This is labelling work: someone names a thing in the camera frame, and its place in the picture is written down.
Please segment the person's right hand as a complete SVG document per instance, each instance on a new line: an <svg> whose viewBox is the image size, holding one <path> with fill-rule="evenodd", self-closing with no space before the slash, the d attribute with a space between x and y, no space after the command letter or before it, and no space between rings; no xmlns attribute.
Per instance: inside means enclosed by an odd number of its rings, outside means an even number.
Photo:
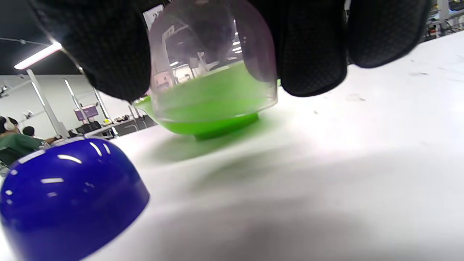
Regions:
<svg viewBox="0 0 464 261"><path fill-rule="evenodd" d="M136 0L28 0L38 26L57 40L98 91L128 102L150 85L154 50ZM172 0L156 20L179 17L221 58L237 26L252 74L264 56L276 62L288 94L324 94L348 64L371 69L396 61L421 42L431 0Z"/></svg>

